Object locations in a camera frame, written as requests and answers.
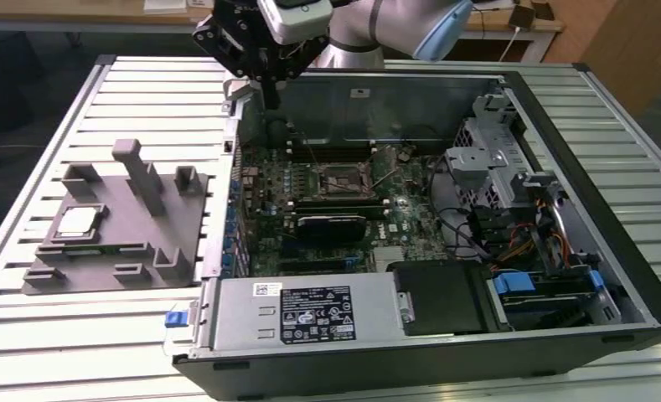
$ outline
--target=power supply label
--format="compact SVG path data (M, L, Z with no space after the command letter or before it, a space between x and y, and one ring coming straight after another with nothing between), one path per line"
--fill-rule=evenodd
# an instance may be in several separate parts
M351 286L284 289L280 315L287 345L356 340Z

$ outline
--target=blue latch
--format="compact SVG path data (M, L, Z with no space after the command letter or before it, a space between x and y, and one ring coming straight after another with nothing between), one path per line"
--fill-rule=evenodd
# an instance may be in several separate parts
M603 281L602 272L591 270L589 271L591 282L595 284L595 288L603 289L607 285Z
M345 268L351 269L356 266L356 264L361 262L361 257L359 256L352 256L345 258Z
M232 264L233 264L233 255L230 254L224 254L221 256L221 267L224 269L226 268L232 268Z
M237 224L234 224L233 222L229 222L226 224L226 234L230 235L236 231L237 231Z
M535 282L527 272L508 272L507 274L500 274L500 276L493 279L493 282L497 293L501 295L513 291L536 291Z
M166 322L164 323L166 328L182 328L189 326L189 311L168 312Z

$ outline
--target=metal table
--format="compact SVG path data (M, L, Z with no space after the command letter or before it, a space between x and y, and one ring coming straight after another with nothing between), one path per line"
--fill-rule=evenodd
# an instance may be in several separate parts
M172 367L164 347L164 313L198 296L197 287L54 296L21 293L26 267L66 193L60 178L68 163L94 162L102 174L118 173L122 167L110 153L114 140L137 137L146 146L142 157L157 163L160 173L189 164L208 174L222 168L221 65L210 58L108 60L112 64L94 67L0 227L0 401L210 400ZM661 278L661 151L596 77L567 64L396 62L389 67L523 73ZM202 232L214 217L213 208L206 210ZM202 239L200 259L204 251ZM561 376L304 400L479 396L516 401L661 400L661 345L615 354Z

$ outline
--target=motherboard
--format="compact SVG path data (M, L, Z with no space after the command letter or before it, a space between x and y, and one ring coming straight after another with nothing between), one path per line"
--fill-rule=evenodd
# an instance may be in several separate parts
M289 150L244 150L253 276L376 272L448 258L428 204L431 157L403 144L356 151L355 162L343 151L331 162L321 149L304 150L311 158Z

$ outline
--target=barcode sticker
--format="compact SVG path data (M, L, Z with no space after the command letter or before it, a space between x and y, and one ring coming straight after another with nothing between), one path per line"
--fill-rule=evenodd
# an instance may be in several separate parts
M283 282L254 283L253 296L281 296Z

